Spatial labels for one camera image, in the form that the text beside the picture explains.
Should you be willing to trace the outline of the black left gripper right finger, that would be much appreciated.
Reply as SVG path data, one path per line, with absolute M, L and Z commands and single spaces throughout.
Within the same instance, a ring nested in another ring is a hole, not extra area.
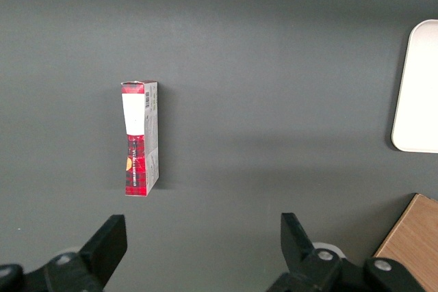
M 423 291 L 411 272 L 389 258 L 355 265 L 310 241 L 294 213 L 281 214 L 281 250 L 288 272 L 269 291 Z

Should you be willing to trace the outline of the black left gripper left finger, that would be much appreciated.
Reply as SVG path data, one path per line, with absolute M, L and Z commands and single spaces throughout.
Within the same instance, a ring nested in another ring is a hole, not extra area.
M 2 291 L 103 291 L 127 251 L 124 215 L 111 215 L 76 252 L 63 252 L 32 272 L 1 266 Z

